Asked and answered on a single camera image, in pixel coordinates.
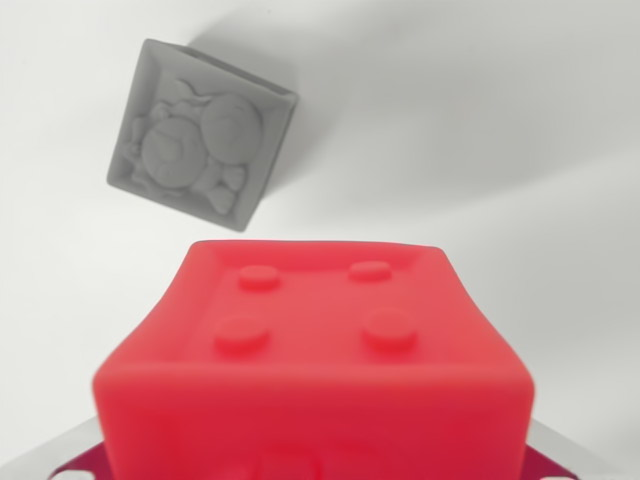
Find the gripper right finger with black rubber pad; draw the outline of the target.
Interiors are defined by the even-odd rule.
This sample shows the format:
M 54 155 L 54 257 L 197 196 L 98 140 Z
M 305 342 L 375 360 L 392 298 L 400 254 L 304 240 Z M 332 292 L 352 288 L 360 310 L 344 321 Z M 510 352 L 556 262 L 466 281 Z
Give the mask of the gripper right finger with black rubber pad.
M 588 452 L 559 432 L 532 419 L 520 479 L 587 479 Z

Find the gripper left finger with black rubber pad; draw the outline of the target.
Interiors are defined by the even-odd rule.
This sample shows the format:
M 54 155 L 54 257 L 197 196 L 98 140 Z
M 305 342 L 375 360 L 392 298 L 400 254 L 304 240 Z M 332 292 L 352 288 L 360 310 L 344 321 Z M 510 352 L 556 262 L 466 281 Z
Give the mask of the gripper left finger with black rubber pad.
M 73 427 L 53 440 L 53 466 L 47 479 L 111 478 L 111 467 L 96 417 Z

